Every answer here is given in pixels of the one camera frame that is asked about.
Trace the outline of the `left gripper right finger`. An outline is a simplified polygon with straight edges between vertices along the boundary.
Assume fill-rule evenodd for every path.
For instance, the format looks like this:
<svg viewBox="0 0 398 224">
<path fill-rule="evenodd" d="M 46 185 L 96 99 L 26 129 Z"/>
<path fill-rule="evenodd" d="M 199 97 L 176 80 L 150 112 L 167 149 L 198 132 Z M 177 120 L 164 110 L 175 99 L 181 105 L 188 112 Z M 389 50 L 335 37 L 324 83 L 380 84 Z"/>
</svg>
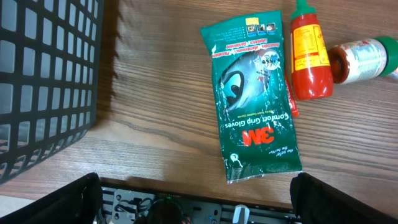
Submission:
<svg viewBox="0 0 398 224">
<path fill-rule="evenodd" d="M 306 172 L 290 183 L 295 216 L 302 223 L 397 224 L 397 219 L 360 202 Z"/>
</svg>

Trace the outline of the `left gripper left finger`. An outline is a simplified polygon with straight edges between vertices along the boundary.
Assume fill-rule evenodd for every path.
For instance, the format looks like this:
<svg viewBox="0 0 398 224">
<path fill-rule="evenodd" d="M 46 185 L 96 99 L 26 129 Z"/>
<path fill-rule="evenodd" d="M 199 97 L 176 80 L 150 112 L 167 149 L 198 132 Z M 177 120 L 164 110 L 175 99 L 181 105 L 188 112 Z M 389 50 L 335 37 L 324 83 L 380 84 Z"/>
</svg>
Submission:
<svg viewBox="0 0 398 224">
<path fill-rule="evenodd" d="M 101 181 L 92 172 L 2 217 L 1 223 L 93 223 L 102 206 Z"/>
</svg>

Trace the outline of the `green glove package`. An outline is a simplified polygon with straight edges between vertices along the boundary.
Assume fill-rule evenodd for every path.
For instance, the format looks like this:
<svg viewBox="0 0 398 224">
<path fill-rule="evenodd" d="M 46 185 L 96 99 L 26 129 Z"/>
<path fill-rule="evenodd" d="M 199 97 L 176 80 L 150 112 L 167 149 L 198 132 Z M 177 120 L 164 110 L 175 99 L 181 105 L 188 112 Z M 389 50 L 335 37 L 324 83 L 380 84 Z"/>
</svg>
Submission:
<svg viewBox="0 0 398 224">
<path fill-rule="evenodd" d="M 200 30 L 226 180 L 302 170 L 285 81 L 280 11 L 228 19 Z"/>
</svg>

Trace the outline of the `red tube package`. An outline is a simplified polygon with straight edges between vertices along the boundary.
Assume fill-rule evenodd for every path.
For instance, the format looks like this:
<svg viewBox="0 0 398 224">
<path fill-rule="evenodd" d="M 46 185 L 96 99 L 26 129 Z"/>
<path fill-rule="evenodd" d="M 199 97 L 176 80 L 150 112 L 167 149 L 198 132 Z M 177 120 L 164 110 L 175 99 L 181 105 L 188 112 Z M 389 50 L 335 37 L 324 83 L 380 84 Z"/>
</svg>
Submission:
<svg viewBox="0 0 398 224">
<path fill-rule="evenodd" d="M 295 102 L 294 95 L 293 95 L 292 89 L 290 87 L 289 78 L 287 75 L 285 75 L 285 84 L 287 87 L 287 96 L 288 96 L 288 101 L 289 101 L 290 110 L 292 112 L 292 116 L 298 117 L 300 115 L 299 109 L 297 108 L 297 104 Z"/>
</svg>

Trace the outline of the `red sauce bottle green cap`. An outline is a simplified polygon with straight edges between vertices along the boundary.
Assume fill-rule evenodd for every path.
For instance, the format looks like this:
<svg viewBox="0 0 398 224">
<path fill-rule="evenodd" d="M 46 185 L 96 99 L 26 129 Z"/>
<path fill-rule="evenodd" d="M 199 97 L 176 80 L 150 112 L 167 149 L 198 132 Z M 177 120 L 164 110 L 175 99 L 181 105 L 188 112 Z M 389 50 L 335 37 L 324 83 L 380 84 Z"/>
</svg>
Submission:
<svg viewBox="0 0 398 224">
<path fill-rule="evenodd" d="M 315 8 L 306 0 L 297 0 L 290 21 L 292 84 L 297 99 L 330 97 L 333 76 Z"/>
</svg>

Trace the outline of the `white jar green lid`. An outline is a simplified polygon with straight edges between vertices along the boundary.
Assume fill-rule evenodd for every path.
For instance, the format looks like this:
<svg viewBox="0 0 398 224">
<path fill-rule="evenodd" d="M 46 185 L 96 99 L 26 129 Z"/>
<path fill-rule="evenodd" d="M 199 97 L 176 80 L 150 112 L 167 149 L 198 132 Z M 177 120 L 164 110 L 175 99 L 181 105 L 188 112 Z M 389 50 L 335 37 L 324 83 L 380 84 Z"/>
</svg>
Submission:
<svg viewBox="0 0 398 224">
<path fill-rule="evenodd" d="M 397 40 L 390 36 L 339 44 L 327 53 L 336 84 L 385 77 L 397 71 Z"/>
</svg>

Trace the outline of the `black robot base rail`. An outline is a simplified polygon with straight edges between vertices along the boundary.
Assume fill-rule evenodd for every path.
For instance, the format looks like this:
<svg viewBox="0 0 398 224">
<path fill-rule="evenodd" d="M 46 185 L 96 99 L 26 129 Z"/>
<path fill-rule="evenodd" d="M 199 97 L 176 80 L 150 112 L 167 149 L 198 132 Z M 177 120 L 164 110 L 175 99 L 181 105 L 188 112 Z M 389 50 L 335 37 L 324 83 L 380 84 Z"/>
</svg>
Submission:
<svg viewBox="0 0 398 224">
<path fill-rule="evenodd" d="M 101 184 L 103 206 L 95 223 L 301 223 L 293 210 L 214 198 Z"/>
</svg>

